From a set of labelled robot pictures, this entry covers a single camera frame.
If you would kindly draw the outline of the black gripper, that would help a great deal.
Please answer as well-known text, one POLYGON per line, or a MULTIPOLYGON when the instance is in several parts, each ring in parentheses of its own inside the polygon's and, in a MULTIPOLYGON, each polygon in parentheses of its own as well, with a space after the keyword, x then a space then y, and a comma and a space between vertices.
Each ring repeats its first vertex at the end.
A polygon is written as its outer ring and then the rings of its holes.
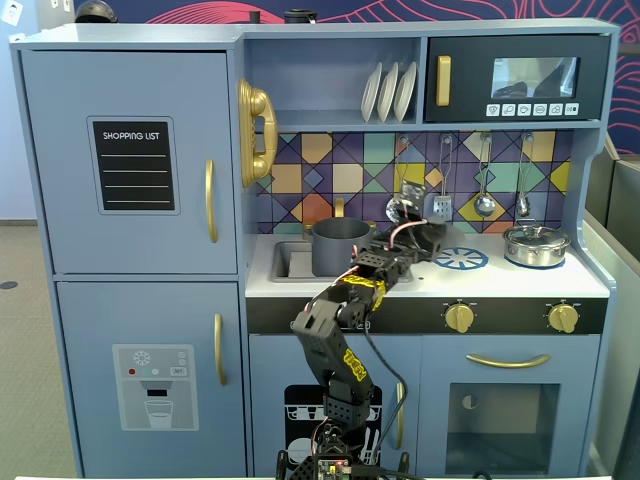
POLYGON ((407 257, 411 263, 434 262, 450 247, 450 241, 444 239, 448 227, 439 219, 403 221, 375 236, 371 252, 389 258, 407 257))

